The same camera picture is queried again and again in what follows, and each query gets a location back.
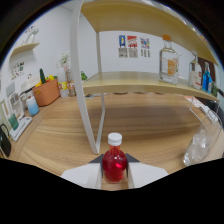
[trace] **transparent bag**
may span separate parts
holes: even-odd
[[[213,148],[221,130],[220,118],[214,111],[209,110],[187,147],[184,164],[190,166],[200,163]]]

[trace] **red bottle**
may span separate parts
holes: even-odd
[[[120,150],[121,142],[121,134],[110,133],[108,135],[109,150],[103,156],[103,171],[105,179],[109,183],[118,183],[124,177],[127,159]]]

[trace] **box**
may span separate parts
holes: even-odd
[[[60,96],[58,79],[34,87],[32,90],[39,107],[53,103]]]

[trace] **shelf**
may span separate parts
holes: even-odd
[[[12,54],[11,54],[10,57],[12,57],[12,56],[14,56],[14,55],[17,55],[17,54],[20,54],[20,53],[22,53],[22,52],[24,52],[24,51],[33,50],[33,49],[34,49],[37,45],[39,45],[39,44],[40,44],[40,43],[37,42],[37,43],[25,44],[25,45],[16,47],[16,48],[13,50],[13,52],[12,52]]]
[[[198,57],[217,64],[211,51],[192,29],[151,5],[127,0],[98,0],[84,3],[81,12],[96,32],[134,31],[161,38],[168,34],[172,42],[189,51],[195,50]]]
[[[159,74],[148,72],[102,72],[83,83],[84,94],[114,92],[162,92],[201,97],[219,102],[211,94],[188,86],[187,80],[178,79],[177,85],[159,81]]]

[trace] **cabinet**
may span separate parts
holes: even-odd
[[[187,81],[178,80],[178,85],[165,84],[159,81],[158,74],[144,72],[102,72],[99,32],[124,30],[142,32],[162,37],[170,34],[172,41],[187,50],[196,50],[198,56],[217,64],[207,46],[200,37],[176,17],[161,11],[151,5],[128,0],[97,0],[84,3],[84,0],[75,1],[72,16],[70,46],[71,63],[74,68],[74,82],[77,100],[83,124],[94,154],[99,154],[105,116],[104,92],[164,92],[198,96],[218,101],[217,98],[201,90],[188,87]],[[80,12],[87,18],[96,31],[98,73],[82,85],[79,69],[78,26]],[[101,93],[102,115],[97,140],[95,141],[84,94]]]

